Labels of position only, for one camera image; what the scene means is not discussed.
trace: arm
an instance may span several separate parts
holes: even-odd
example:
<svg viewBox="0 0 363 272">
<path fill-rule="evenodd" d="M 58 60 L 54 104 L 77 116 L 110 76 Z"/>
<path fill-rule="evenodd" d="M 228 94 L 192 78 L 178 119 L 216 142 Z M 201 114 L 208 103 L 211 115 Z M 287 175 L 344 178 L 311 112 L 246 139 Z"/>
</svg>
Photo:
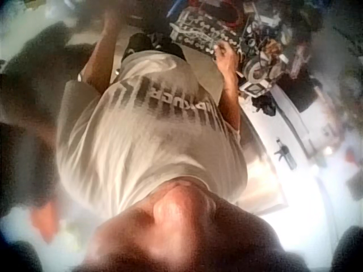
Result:
<svg viewBox="0 0 363 272">
<path fill-rule="evenodd" d="M 88 61 L 82 79 L 82 81 L 93 86 L 101 95 L 107 90 L 111 81 L 113 58 L 120 25 L 118 16 L 120 15 L 111 9 L 106 11 L 101 40 L 97 43 Z"/>
<path fill-rule="evenodd" d="M 238 57 L 228 42 L 220 42 L 214 49 L 216 51 L 217 66 L 224 79 L 224 87 L 218 108 L 223 119 L 238 131 L 240 128 L 238 79 L 236 75 Z"/>
</svg>

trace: person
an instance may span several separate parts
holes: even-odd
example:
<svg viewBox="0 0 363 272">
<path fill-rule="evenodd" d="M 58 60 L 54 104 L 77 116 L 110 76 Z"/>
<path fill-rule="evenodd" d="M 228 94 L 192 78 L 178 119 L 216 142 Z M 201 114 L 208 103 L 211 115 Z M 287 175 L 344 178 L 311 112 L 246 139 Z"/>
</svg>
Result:
<svg viewBox="0 0 363 272">
<path fill-rule="evenodd" d="M 266 222 L 232 204 L 247 169 L 231 46 L 216 46 L 224 77 L 217 106 L 177 45 L 155 50 L 143 34 L 131 37 L 109 85 L 118 32 L 108 10 L 58 120 L 62 184 L 107 219 L 74 271 L 306 271 Z"/>
</svg>

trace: white t-shirt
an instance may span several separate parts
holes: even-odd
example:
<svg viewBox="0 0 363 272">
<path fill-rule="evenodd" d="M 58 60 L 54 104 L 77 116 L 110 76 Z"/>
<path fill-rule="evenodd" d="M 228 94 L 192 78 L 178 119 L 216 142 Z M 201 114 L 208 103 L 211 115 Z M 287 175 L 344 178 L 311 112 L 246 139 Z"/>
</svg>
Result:
<svg viewBox="0 0 363 272">
<path fill-rule="evenodd" d="M 182 59 L 135 53 L 101 97 L 67 84 L 58 122 L 57 162 L 66 190 L 104 218 L 182 176 L 235 202 L 246 187 L 239 135 Z"/>
</svg>

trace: man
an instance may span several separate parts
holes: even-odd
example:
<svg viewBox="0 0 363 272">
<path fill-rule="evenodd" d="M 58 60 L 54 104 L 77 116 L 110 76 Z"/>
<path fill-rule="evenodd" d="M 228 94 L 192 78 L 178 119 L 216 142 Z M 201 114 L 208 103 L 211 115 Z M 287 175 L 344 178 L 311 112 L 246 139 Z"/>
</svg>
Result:
<svg viewBox="0 0 363 272">
<path fill-rule="evenodd" d="M 155 51 L 145 35 L 131 38 L 109 86 L 116 17 L 108 13 L 83 82 L 67 84 L 58 124 L 62 183 L 109 219 L 75 270 L 304 271 L 269 225 L 229 203 L 247 181 L 229 44 L 216 46 L 218 107 L 176 45 Z"/>
</svg>

